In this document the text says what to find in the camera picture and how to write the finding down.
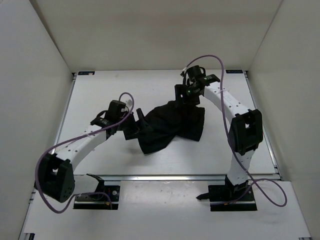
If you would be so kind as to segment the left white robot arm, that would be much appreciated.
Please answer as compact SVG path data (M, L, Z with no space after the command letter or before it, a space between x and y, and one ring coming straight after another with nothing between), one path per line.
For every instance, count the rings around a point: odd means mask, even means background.
M90 195L93 199L105 195L101 177L91 173L74 175L74 171L86 156L116 132L122 131L126 140L136 139L146 126L141 109L136 112L138 120L131 111L106 110L91 121L81 136L59 144L60 150L54 153L44 153L35 170L35 187L41 196L64 203L76 195Z

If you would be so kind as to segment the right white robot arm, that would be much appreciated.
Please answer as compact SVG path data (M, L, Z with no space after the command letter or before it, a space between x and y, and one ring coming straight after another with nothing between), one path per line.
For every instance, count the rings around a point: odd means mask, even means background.
M194 77L188 84L177 84L174 88L178 103L195 106L203 96L222 112L223 124L230 124L225 131L232 159L222 192L229 200L236 200L248 189L250 163L263 141L261 112L235 99L214 74Z

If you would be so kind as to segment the black skirt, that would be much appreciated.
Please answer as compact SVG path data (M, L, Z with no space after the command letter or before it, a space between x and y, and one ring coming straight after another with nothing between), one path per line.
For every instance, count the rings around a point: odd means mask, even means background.
M205 108L168 101L155 107L143 120L151 130L138 135L138 143L145 155L165 149L175 138L200 141L204 123Z

